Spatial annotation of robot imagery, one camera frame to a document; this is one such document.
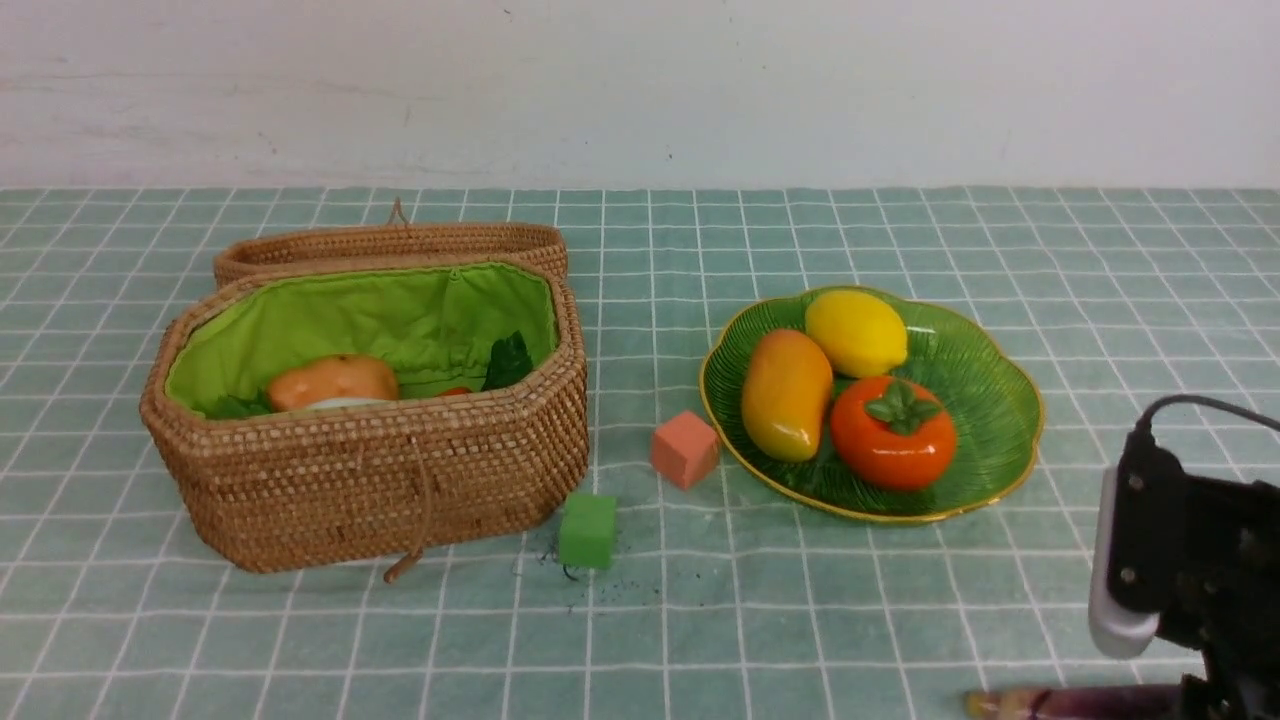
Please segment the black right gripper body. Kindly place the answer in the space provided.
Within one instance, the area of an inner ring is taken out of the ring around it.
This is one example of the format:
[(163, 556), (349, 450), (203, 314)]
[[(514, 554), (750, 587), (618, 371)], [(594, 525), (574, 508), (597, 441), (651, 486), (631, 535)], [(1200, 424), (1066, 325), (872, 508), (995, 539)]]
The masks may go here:
[(1192, 477), (1176, 559), (1157, 637), (1204, 674), (1181, 679), (1175, 716), (1277, 717), (1277, 487)]

